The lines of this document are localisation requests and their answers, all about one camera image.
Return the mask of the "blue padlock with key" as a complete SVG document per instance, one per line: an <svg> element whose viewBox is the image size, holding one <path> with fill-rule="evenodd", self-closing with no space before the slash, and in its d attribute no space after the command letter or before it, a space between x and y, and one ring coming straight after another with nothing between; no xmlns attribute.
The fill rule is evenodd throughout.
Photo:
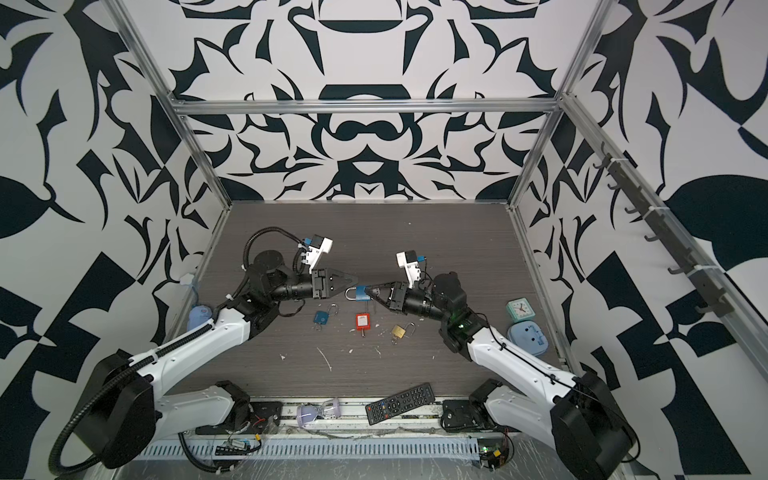
<svg viewBox="0 0 768 480"><path fill-rule="evenodd" d="M357 285L354 287L347 288L345 290L344 297L348 301L355 301L355 302L367 302L371 300L371 297L369 296L367 292L367 287L365 285Z"/></svg>

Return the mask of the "brass padlock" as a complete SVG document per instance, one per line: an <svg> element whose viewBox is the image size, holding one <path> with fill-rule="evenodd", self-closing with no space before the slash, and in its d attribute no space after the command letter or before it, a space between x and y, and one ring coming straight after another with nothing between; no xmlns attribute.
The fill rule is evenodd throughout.
<svg viewBox="0 0 768 480"><path fill-rule="evenodd" d="M405 326L395 325L391 331L391 342L393 345L397 345L400 341L408 338L416 330L417 326L413 322L409 322Z"/></svg>

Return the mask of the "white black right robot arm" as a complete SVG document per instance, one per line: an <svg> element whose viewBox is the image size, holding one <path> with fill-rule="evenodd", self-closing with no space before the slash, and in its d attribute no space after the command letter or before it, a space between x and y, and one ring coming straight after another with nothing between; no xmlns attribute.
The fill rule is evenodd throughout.
<svg viewBox="0 0 768 480"><path fill-rule="evenodd" d="M639 445L601 378L552 366L506 339L469 306L456 273L436 276L426 289L396 281L365 292L391 312L438 321L452 352L503 379L482 402L490 419L551 447L574 477L608 479Z"/></svg>

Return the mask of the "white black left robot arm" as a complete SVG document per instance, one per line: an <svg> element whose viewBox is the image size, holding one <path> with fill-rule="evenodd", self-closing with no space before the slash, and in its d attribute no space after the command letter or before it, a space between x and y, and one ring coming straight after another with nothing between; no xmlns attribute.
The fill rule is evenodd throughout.
<svg viewBox="0 0 768 480"><path fill-rule="evenodd" d="M158 439L202 426L240 429L248 421L250 398L232 382L187 394L171 389L264 332L279 317L281 303L332 298L357 282L356 276L332 268L298 273L280 252L259 253L211 319L145 353L115 353L97 364L53 443L49 471L59 477L96 464L114 469Z"/></svg>

